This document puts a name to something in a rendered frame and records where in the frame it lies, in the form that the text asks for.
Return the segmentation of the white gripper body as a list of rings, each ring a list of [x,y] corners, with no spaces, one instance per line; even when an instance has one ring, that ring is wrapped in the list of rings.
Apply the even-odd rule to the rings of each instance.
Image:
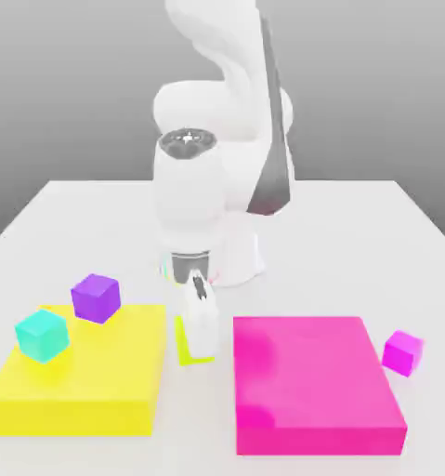
[[[184,285],[183,324],[191,358],[212,358],[219,342],[219,311],[215,293],[202,275]]]

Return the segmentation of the small yellow-green cube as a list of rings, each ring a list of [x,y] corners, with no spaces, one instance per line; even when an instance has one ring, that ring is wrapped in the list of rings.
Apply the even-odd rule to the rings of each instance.
[[[175,317],[175,337],[177,344],[178,362],[181,366],[193,364],[206,364],[215,360],[214,357],[193,358],[190,355],[189,345],[185,334],[183,320],[180,316]]]

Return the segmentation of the small purple cube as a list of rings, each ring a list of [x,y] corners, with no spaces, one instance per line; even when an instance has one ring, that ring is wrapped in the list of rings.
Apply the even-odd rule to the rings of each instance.
[[[104,324],[121,307],[120,287],[116,279],[91,273],[71,289],[74,315]]]

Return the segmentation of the small turquoise cube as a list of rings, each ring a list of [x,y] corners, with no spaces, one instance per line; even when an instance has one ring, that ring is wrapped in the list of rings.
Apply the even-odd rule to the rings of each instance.
[[[15,325],[21,352],[46,364],[70,345],[67,322],[48,310],[39,310]]]

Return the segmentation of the small magenta cube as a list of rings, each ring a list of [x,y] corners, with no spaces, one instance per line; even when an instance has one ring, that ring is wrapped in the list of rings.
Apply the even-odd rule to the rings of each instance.
[[[409,377],[420,363],[425,342],[401,330],[386,341],[381,364],[398,374]]]

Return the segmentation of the large pink box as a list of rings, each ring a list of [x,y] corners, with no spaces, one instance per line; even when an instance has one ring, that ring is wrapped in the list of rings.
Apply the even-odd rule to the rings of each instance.
[[[407,423],[359,317],[233,320],[240,456],[398,456]]]

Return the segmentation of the large yellow box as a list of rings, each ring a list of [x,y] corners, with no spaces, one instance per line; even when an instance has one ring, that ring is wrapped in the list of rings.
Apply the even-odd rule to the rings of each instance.
[[[105,324],[64,317],[69,347],[47,364],[14,348],[0,370],[0,436],[149,436],[164,364],[163,305],[126,304]]]

